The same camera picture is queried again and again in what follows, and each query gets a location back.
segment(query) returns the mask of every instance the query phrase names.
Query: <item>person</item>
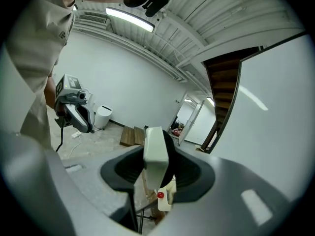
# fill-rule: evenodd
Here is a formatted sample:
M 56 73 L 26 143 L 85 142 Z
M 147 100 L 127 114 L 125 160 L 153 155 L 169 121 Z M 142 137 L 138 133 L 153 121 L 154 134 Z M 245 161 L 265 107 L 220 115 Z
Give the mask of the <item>person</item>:
M 51 139 L 47 105 L 54 108 L 56 91 L 52 72 L 74 23 L 74 3 L 75 0 L 31 0 L 5 42 L 16 69 L 36 95 L 21 133 L 48 149 Z

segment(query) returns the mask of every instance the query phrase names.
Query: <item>red object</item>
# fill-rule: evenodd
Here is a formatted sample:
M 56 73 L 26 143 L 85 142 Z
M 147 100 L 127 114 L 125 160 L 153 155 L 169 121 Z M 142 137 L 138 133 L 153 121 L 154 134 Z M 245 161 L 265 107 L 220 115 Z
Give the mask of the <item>red object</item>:
M 164 193 L 163 192 L 158 192 L 157 193 L 157 197 L 159 198 L 159 199 L 162 199 L 162 198 L 164 198 Z

